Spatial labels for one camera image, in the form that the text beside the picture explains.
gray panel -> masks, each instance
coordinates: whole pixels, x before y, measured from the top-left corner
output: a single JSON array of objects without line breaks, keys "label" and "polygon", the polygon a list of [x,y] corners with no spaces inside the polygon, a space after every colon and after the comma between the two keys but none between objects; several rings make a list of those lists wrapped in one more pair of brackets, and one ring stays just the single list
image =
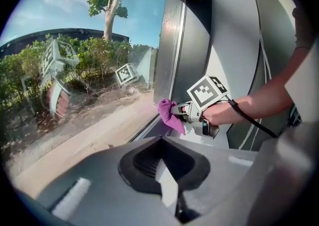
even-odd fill
[{"label": "gray panel", "polygon": [[181,22],[181,11],[181,0],[166,0],[159,40],[159,54],[156,62],[155,104],[162,99],[167,99],[169,96]]},{"label": "gray panel", "polygon": [[259,52],[256,1],[212,0],[211,35],[232,98],[247,95]]},{"label": "gray panel", "polygon": [[[265,68],[264,68],[264,59],[262,50],[259,52],[256,74],[251,86],[250,93],[257,91],[265,84]],[[233,124],[231,128],[227,132],[227,138],[229,143],[229,148],[238,149],[240,145],[244,142],[244,139],[249,131],[249,128],[252,124],[248,121],[243,121],[237,124]],[[254,135],[256,133],[257,127],[254,126],[253,131],[250,136],[247,138],[245,144],[242,149],[250,150],[250,146],[252,145]]]},{"label": "gray panel", "polygon": [[295,30],[278,0],[256,0],[265,51],[272,76],[287,65],[295,48]]},{"label": "gray panel", "polygon": [[118,146],[85,158],[47,186],[37,200],[46,208],[82,177],[91,181],[89,191],[68,220],[73,225],[179,225],[159,195],[136,192],[118,172],[128,151],[151,139]]},{"label": "gray panel", "polygon": [[[110,225],[127,225],[128,222],[132,225],[179,225],[161,202],[159,195],[136,192],[118,173],[122,156],[151,139],[90,155],[50,183],[37,200],[45,208],[52,206],[53,202],[82,177],[90,180],[91,186],[68,220],[74,225],[105,225],[106,222]],[[266,142],[257,154],[207,147],[175,138],[172,140],[205,155],[211,165],[210,173],[203,184],[193,191],[184,192],[188,208],[202,216],[216,208],[216,211],[221,212],[218,216],[227,217],[224,220],[228,220],[229,215],[234,215],[235,219],[241,215],[239,223],[245,221],[265,174],[274,162],[275,143]],[[241,162],[243,160],[254,163],[250,167],[250,164],[244,165]]]},{"label": "gray panel", "polygon": [[275,140],[264,142],[254,164],[237,187],[210,213],[196,219],[194,225],[247,225],[249,213],[277,154]]},{"label": "gray panel", "polygon": [[184,35],[172,100],[189,101],[187,89],[204,74],[209,33],[198,17],[187,7]]},{"label": "gray panel", "polygon": [[[177,138],[170,139],[180,143]],[[203,154],[210,162],[210,173],[202,185],[183,192],[187,207],[201,215],[211,211],[237,187],[250,169],[248,164],[257,156],[257,152],[207,147],[188,141],[181,144]]]}]

sidewalk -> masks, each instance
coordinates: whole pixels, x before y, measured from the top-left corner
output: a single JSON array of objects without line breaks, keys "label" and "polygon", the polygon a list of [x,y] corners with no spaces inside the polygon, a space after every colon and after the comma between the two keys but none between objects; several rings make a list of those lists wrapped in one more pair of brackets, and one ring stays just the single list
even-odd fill
[{"label": "sidewalk", "polygon": [[136,102],[143,95],[136,94],[113,100],[120,97],[119,93],[120,91],[115,90],[100,95],[93,104],[71,113],[65,123],[14,154],[5,164],[9,176],[15,178],[48,152],[112,113]]},{"label": "sidewalk", "polygon": [[115,111],[47,153],[13,178],[13,184],[36,198],[51,181],[83,158],[108,149],[108,145],[127,143],[156,114],[153,94],[144,94],[133,104]]}]

leaves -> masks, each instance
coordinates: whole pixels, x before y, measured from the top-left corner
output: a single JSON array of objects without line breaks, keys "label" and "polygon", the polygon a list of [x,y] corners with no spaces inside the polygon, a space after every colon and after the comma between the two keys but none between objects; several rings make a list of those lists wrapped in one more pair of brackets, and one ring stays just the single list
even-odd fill
[{"label": "leaves", "polygon": [[118,9],[115,12],[115,15],[122,18],[128,17],[128,10],[125,6],[122,6],[122,4],[119,4]]},{"label": "leaves", "polygon": [[[89,4],[89,16],[92,17],[94,15],[100,14],[102,11],[107,10],[109,0],[87,0]],[[128,17],[128,10],[125,6],[122,6],[122,0],[120,0],[120,4],[116,10],[115,15],[122,18]]]},{"label": "leaves", "polygon": [[87,0],[89,4],[89,16],[99,14],[101,11],[105,11],[109,0]]},{"label": "leaves", "polygon": [[[49,35],[46,38],[46,41],[33,42],[18,54],[0,59],[0,134],[1,132],[4,134],[0,135],[0,142],[13,139],[13,136],[7,132],[10,121],[8,115],[27,110],[29,105],[26,101],[27,95],[35,112],[43,114],[45,111],[41,103],[43,98],[40,97],[39,70],[41,56],[52,41]],[[129,54],[137,57],[149,49],[147,45],[131,45],[128,41],[105,41],[103,38],[91,37],[78,40],[60,35],[57,40],[71,44],[80,60],[75,67],[66,65],[59,73],[59,78],[68,85],[76,76],[80,76],[87,83],[94,79],[98,80],[99,85],[104,86],[107,83],[103,83],[103,76],[112,75],[116,69],[126,64]],[[25,80],[26,90],[24,90],[21,79],[26,76],[29,78]]]}]

forearm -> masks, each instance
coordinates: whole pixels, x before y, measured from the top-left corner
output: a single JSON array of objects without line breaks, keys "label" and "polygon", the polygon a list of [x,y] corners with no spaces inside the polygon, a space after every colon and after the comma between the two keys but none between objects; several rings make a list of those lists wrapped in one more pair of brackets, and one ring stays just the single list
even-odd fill
[{"label": "forearm", "polygon": [[[235,100],[239,108],[253,119],[268,117],[289,108],[293,101],[285,89],[285,83],[302,63],[307,53],[308,49],[297,48],[283,72],[257,92]],[[212,125],[237,123],[243,120],[243,117],[229,103],[211,106],[204,111],[203,117]]]},{"label": "forearm", "polygon": [[[285,91],[280,89],[281,81],[272,79],[259,91],[235,101],[238,107],[253,119],[259,119],[276,114],[292,105],[292,100]],[[203,113],[212,125],[237,123],[244,118],[240,116],[229,103],[216,104]]]}]

green shrub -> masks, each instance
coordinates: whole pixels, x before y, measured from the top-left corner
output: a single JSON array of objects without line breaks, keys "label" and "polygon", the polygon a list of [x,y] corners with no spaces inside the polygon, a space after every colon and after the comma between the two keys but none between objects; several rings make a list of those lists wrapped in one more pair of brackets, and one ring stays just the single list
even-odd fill
[{"label": "green shrub", "polygon": [[[35,41],[20,53],[5,56],[0,60],[1,140],[5,140],[3,131],[7,129],[8,112],[12,114],[27,109],[32,116],[30,107],[27,106],[29,103],[36,114],[45,110],[40,97],[41,56],[52,42],[49,34],[46,38],[46,41]],[[80,60],[76,67],[66,65],[60,73],[60,78],[67,83],[72,83],[76,76],[80,76],[87,83],[92,79],[103,83],[105,76],[110,76],[128,62],[129,54],[134,57],[149,48],[147,45],[131,45],[128,41],[105,41],[103,38],[78,40],[60,35],[57,40],[71,44]],[[68,57],[63,48],[60,48],[60,54],[64,58]],[[23,89],[23,78],[26,90]]]}]

